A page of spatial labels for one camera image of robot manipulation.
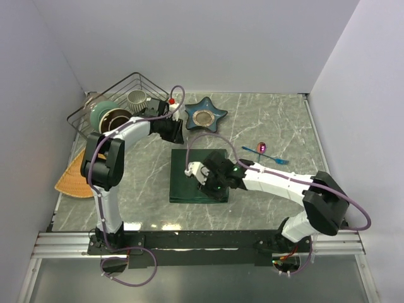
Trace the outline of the dark green cloth napkin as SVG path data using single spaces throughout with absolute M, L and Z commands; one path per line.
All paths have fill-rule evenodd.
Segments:
M 194 177 L 184 173 L 186 165 L 186 149 L 171 151 L 169 202 L 184 204 L 217 204 L 229 201 L 229 190 L 225 191 L 222 199 L 209 198 L 199 189 L 199 182 Z

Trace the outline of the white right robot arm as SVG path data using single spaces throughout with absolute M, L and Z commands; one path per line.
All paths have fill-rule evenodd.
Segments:
M 199 190 L 213 199 L 222 199 L 228 189 L 243 189 L 269 193 L 303 207 L 280 226 L 276 244 L 285 252 L 312 234 L 336 235 L 349 206 L 341 187 L 323 171 L 315 175 L 287 173 L 245 159 L 233 163 L 213 151 L 202 162 L 189 163 L 187 174 L 193 175 Z

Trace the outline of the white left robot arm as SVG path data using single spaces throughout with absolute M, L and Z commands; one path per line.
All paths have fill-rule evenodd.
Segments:
M 184 142 L 182 102 L 148 98 L 144 104 L 135 116 L 109 100 L 95 102 L 90 111 L 94 132 L 88 135 L 80 173 L 96 204 L 95 241 L 112 254 L 128 246 L 117 198 L 126 150 L 153 133 L 168 142 Z

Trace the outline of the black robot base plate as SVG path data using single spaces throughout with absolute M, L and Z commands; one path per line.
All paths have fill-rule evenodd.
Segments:
M 308 237 L 297 243 L 277 230 L 127 231 L 122 251 L 107 249 L 99 233 L 90 237 L 91 256 L 128 257 L 128 268 L 253 264 L 271 266 L 274 254 L 309 252 Z

